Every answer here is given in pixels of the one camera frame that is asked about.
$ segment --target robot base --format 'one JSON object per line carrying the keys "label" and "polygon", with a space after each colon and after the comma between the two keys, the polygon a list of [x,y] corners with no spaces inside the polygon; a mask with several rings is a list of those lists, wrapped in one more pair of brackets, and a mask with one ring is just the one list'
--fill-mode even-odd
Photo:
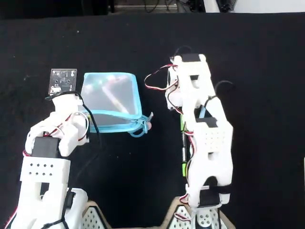
{"label": "robot base", "polygon": [[[160,226],[151,228],[120,228],[120,229],[191,229],[190,222],[182,222],[176,219],[173,214],[180,213],[186,217],[190,217],[190,209],[186,205],[182,205],[179,198],[176,197],[169,207],[165,219]],[[235,226],[230,222],[230,220],[220,212],[222,229],[235,229]],[[196,229],[218,229],[218,217],[217,211],[215,209],[202,210],[197,214],[196,219]],[[82,224],[80,229],[113,229],[111,225],[107,222],[105,216],[103,215],[101,209],[98,205],[89,201],[87,203],[87,208],[84,211]]]}

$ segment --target black cloth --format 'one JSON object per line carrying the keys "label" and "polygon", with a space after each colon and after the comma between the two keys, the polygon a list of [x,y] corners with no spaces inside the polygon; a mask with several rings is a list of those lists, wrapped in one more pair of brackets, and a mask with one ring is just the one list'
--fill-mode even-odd
{"label": "black cloth", "polygon": [[[107,150],[77,187],[88,192],[113,227],[161,224],[184,194],[179,116],[164,93],[143,85],[181,45],[203,53],[234,127],[230,203],[237,228],[304,228],[305,14],[158,14],[0,22],[1,222],[20,191],[22,150],[30,127],[49,116],[44,97],[51,68],[137,76],[142,109],[154,112],[141,138],[104,134]],[[165,85],[166,71],[150,84]],[[97,138],[71,156],[70,181],[98,150]]]}

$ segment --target green component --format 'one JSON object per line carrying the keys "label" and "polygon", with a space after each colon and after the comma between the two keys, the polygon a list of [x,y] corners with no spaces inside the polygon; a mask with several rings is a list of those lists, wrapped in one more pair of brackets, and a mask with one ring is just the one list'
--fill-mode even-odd
{"label": "green component", "polygon": [[183,163],[182,163],[182,175],[183,175],[184,177],[186,177],[185,168],[186,168],[186,163],[183,162]]}
{"label": "green component", "polygon": [[180,130],[183,131],[183,121],[182,121],[182,114],[180,115]]}

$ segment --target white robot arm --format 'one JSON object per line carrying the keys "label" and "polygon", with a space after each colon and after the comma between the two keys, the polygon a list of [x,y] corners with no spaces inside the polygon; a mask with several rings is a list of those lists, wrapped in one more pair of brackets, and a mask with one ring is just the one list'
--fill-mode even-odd
{"label": "white robot arm", "polygon": [[196,149],[189,162],[188,204],[193,208],[220,207],[229,202],[229,193],[217,193],[219,201],[205,201],[205,184],[210,177],[215,177],[218,187],[231,184],[233,164],[231,143],[233,128],[226,120],[223,107],[215,94],[211,74],[203,54],[184,54],[175,56],[173,66],[169,68],[168,85],[165,97],[169,109],[176,109],[182,114],[182,122],[193,138]]}
{"label": "white robot arm", "polygon": [[[88,201],[85,191],[73,188],[71,206],[63,211],[70,173],[70,161],[63,157],[89,142],[89,120],[79,111],[83,105],[79,96],[64,94],[52,101],[55,112],[33,126],[27,137],[17,215],[11,229],[63,229],[67,228],[65,224],[69,229],[78,229],[81,223]],[[49,184],[43,197],[42,183]]]}

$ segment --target circuit board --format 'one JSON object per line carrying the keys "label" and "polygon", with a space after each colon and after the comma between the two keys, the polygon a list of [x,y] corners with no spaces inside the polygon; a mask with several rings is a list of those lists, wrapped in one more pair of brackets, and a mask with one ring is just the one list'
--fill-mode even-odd
{"label": "circuit board", "polygon": [[75,91],[77,69],[51,69],[49,95]]}

